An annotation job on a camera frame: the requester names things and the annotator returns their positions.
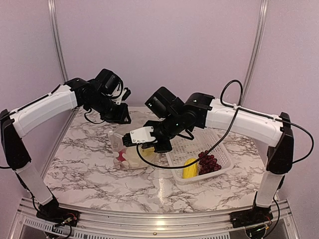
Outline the aluminium frame post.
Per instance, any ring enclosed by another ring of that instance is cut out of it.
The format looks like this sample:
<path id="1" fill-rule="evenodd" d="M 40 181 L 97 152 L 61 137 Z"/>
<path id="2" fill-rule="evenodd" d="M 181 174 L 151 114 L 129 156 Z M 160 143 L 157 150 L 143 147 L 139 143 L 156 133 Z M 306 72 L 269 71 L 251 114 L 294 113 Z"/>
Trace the aluminium frame post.
<path id="1" fill-rule="evenodd" d="M 55 0 L 48 0 L 47 3 L 48 3 L 48 12 L 49 12 L 49 18 L 50 18 L 50 24 L 51 24 L 51 31 L 53 36 L 55 52 L 57 55 L 58 65 L 61 72 L 62 80 L 63 82 L 66 82 L 68 81 L 68 74 L 66 70 L 64 56 L 63 56 L 62 44 L 60 41 L 56 3 L 55 3 Z"/>
<path id="2" fill-rule="evenodd" d="M 255 34 L 255 40 L 254 40 L 251 58 L 250 58 L 247 72 L 246 72 L 246 76 L 245 76 L 245 83 L 244 83 L 245 89 L 249 88 L 249 85 L 252 81 L 255 64 L 257 62 L 258 54 L 259 54 L 259 51 L 261 49 L 261 44 L 262 44 L 264 29 L 265 29 L 265 24 L 266 24 L 266 18 L 267 18 L 268 5 L 269 5 L 268 0 L 261 1 L 259 15 L 258 15 L 258 21 L 257 21 L 256 34 Z"/>

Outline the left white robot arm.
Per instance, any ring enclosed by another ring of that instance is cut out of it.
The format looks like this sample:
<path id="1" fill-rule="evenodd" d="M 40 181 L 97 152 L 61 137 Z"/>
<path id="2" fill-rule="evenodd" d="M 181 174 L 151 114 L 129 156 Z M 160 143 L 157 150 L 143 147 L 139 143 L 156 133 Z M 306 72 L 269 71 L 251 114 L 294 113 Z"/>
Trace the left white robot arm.
<path id="1" fill-rule="evenodd" d="M 102 69 L 91 80 L 74 78 L 59 85 L 52 92 L 12 111 L 0 114 L 1 144 L 8 167 L 15 171 L 33 194 L 44 214 L 57 222 L 63 211 L 43 179 L 31 164 L 31 157 L 22 141 L 33 129 L 60 113 L 83 107 L 99 113 L 102 122 L 130 124 L 125 100 L 131 91 L 114 72 Z"/>

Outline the purple grape bunch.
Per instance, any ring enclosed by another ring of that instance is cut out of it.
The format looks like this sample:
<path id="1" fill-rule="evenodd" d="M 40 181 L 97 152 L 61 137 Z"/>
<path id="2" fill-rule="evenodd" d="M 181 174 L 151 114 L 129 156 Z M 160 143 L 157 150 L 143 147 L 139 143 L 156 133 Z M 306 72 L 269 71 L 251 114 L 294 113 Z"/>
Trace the purple grape bunch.
<path id="1" fill-rule="evenodd" d="M 198 161 L 198 174 L 208 174 L 211 172 L 216 172 L 222 169 L 222 166 L 218 164 L 217 158 L 213 154 L 207 154 L 204 155 L 206 151 L 202 151 L 199 153 L 199 157 L 202 156 L 202 158 Z"/>

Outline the front aluminium rail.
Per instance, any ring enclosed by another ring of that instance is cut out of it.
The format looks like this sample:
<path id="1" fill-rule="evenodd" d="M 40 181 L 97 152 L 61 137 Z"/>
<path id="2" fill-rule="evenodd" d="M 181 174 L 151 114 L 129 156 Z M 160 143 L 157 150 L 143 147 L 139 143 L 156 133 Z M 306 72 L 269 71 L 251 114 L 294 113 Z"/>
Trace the front aluminium rail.
<path id="1" fill-rule="evenodd" d="M 196 213 L 134 213 L 89 209 L 63 204 L 79 212 L 73 239 L 246 239 L 255 226 L 234 228 L 232 210 Z M 9 232 L 10 239 L 67 236 L 68 228 L 36 217 L 32 200 L 22 198 Z"/>

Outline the clear dotted zip bag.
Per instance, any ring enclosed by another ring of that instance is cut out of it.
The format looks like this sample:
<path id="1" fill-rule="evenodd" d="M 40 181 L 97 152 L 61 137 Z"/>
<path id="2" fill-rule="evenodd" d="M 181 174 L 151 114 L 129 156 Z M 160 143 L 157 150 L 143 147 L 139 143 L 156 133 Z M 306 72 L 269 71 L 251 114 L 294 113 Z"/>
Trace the clear dotted zip bag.
<path id="1" fill-rule="evenodd" d="M 114 157 L 114 166 L 121 170 L 135 170 L 148 167 L 148 164 L 142 161 L 138 156 L 135 146 L 126 147 L 123 145 L 122 133 L 125 129 L 125 125 L 120 125 L 108 132 Z"/>

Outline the white cauliflower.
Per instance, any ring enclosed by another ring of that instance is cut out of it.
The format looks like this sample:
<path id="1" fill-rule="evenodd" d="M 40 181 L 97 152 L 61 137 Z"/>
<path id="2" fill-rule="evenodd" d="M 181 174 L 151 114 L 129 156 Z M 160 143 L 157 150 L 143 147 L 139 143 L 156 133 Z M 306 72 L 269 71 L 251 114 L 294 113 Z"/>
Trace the white cauliflower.
<path id="1" fill-rule="evenodd" d="M 137 154 L 137 151 L 133 147 L 129 147 L 125 151 L 125 159 L 126 161 L 122 162 L 122 165 L 126 169 L 139 169 L 147 167 L 147 164 L 143 162 Z"/>

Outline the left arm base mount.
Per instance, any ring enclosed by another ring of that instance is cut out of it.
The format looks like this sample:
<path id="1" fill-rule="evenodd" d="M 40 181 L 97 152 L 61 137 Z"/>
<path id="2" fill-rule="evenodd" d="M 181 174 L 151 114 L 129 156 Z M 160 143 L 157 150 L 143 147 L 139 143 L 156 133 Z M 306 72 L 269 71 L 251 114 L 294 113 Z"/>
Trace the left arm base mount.
<path id="1" fill-rule="evenodd" d="M 52 194 L 52 200 L 47 204 L 38 205 L 36 209 L 36 217 L 54 222 L 57 226 L 68 224 L 72 227 L 77 226 L 80 213 L 77 210 L 67 209 L 60 207 L 56 197 Z"/>

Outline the white plastic basket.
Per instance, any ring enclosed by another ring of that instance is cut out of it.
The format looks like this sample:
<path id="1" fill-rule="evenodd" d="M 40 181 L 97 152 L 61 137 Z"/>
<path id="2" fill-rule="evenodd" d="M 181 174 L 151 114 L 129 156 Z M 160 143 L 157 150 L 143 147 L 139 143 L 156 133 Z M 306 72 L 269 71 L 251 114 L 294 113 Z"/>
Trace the white plastic basket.
<path id="1" fill-rule="evenodd" d="M 209 128 L 196 128 L 192 134 L 194 135 L 193 140 L 175 137 L 170 141 L 172 151 L 165 154 L 170 167 L 189 164 L 193 159 L 201 157 L 219 140 L 215 130 Z M 233 168 L 231 157 L 222 143 L 195 165 L 197 165 L 197 169 L 192 165 L 172 171 L 177 184 L 186 185 L 217 177 Z"/>

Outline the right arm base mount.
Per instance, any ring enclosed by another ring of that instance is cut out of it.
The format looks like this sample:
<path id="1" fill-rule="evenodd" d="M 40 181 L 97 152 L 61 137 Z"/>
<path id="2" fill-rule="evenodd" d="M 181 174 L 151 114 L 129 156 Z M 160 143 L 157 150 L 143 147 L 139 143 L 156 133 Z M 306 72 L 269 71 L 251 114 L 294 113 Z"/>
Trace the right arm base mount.
<path id="1" fill-rule="evenodd" d="M 272 219 L 271 207 L 262 208 L 255 204 L 251 209 L 236 211 L 230 214 L 230 222 L 233 228 L 251 226 L 271 221 Z"/>

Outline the right aluminium frame post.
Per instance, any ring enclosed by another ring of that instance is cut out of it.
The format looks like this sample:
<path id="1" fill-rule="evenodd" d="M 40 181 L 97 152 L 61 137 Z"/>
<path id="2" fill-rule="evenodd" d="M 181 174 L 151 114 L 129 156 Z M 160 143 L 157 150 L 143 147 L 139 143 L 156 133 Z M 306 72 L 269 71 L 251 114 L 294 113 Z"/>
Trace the right aluminium frame post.
<path id="1" fill-rule="evenodd" d="M 261 1 L 259 15 L 258 15 L 258 21 L 257 21 L 256 34 L 255 34 L 255 40 L 254 40 L 251 58 L 250 58 L 247 72 L 246 72 L 246 76 L 245 76 L 245 83 L 244 83 L 245 89 L 249 88 L 249 85 L 252 81 L 255 64 L 257 62 L 258 54 L 259 54 L 259 51 L 261 49 L 261 44 L 262 44 L 264 29 L 265 29 L 265 24 L 266 24 L 266 18 L 267 18 L 268 5 L 269 5 L 268 0 Z"/>

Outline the left aluminium frame post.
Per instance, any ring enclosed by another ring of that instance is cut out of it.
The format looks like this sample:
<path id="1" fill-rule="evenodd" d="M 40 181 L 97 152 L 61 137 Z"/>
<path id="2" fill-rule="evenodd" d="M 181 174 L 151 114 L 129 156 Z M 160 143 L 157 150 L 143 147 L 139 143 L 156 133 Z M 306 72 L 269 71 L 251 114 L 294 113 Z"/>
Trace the left aluminium frame post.
<path id="1" fill-rule="evenodd" d="M 64 56 L 63 56 L 62 44 L 60 41 L 56 3 L 55 3 L 55 0 L 48 0 L 47 3 L 48 3 L 48 12 L 49 12 L 49 18 L 50 18 L 50 24 L 51 24 L 51 31 L 53 36 L 55 52 L 57 55 L 58 65 L 61 72 L 62 80 L 63 82 L 66 82 L 68 81 L 68 74 L 66 70 Z"/>

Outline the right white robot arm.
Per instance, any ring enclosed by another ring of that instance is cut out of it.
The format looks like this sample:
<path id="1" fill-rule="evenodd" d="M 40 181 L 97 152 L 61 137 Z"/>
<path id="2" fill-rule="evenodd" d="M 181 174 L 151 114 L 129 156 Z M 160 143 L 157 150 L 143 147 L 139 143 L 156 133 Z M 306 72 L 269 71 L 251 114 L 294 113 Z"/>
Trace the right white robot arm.
<path id="1" fill-rule="evenodd" d="M 194 128 L 222 129 L 261 141 L 268 146 L 266 171 L 256 193 L 254 207 L 247 212 L 247 219 L 259 222 L 266 215 L 284 176 L 291 170 L 294 160 L 294 134 L 296 127 L 307 135 L 309 131 L 290 121 L 287 113 L 269 115 L 230 104 L 222 98 L 204 93 L 193 93 L 186 102 L 165 87 L 160 87 L 145 103 L 160 119 L 148 121 L 143 127 L 126 133 L 123 145 L 154 147 L 157 153 L 172 150 L 171 139 L 182 131 Z"/>

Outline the yellow corn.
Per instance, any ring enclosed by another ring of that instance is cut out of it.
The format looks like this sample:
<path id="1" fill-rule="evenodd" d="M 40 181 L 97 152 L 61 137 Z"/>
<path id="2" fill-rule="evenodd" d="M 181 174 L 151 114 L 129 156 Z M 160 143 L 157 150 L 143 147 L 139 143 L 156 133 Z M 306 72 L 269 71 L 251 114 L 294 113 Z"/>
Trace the yellow corn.
<path id="1" fill-rule="evenodd" d="M 193 163 L 195 160 L 196 160 L 196 158 L 190 158 L 190 159 L 188 159 L 185 162 L 184 165 L 185 166 L 189 165 L 189 164 Z M 184 168 L 183 169 L 182 178 L 183 179 L 188 179 L 188 178 L 193 178 L 193 177 L 197 176 L 197 174 L 198 174 L 198 166 L 197 165 L 198 164 L 195 163 L 195 164 L 193 164 L 193 165 L 191 165 L 189 167 Z"/>
<path id="2" fill-rule="evenodd" d="M 154 156 L 156 156 L 155 148 L 154 147 L 145 148 L 145 149 L 142 148 L 141 155 L 143 158 L 154 157 Z"/>

